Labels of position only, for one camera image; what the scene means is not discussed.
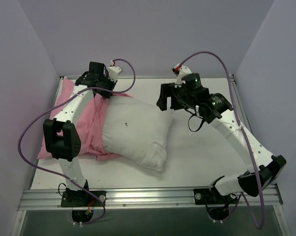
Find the white pillow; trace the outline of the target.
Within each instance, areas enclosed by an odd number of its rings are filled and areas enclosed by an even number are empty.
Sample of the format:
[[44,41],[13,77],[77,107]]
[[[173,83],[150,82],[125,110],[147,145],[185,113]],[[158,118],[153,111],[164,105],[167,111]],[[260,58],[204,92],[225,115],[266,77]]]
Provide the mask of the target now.
[[102,130],[104,149],[162,172],[172,120],[170,110],[161,111],[135,98],[114,96],[108,101]]

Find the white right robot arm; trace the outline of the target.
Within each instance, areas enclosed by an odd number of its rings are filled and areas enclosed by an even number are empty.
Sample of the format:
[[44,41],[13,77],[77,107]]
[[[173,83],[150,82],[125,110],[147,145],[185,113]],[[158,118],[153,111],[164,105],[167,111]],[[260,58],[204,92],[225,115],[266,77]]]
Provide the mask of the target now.
[[234,148],[243,160],[246,171],[219,177],[212,183],[209,198],[220,203],[226,195],[244,192],[256,197],[278,177],[287,161],[282,155],[275,156],[237,120],[231,103],[220,93],[210,93],[208,88],[198,85],[191,89],[174,83],[161,84],[157,106],[165,111],[192,109],[203,123],[215,128]]

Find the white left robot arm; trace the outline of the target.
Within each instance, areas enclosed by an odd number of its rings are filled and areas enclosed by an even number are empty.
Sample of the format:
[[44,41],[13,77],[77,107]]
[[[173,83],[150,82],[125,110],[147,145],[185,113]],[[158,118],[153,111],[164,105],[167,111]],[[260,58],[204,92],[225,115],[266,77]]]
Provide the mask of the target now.
[[119,74],[122,68],[111,65],[106,67],[103,63],[91,62],[89,70],[80,76],[74,85],[70,95],[71,101],[63,106],[52,119],[46,119],[43,123],[45,147],[52,157],[58,160],[62,173],[69,177],[66,180],[67,199],[78,206],[84,206],[89,202],[90,194],[79,186],[88,189],[88,183],[83,176],[78,160],[81,150],[81,139],[76,125],[88,105],[96,94],[104,98],[112,96]]

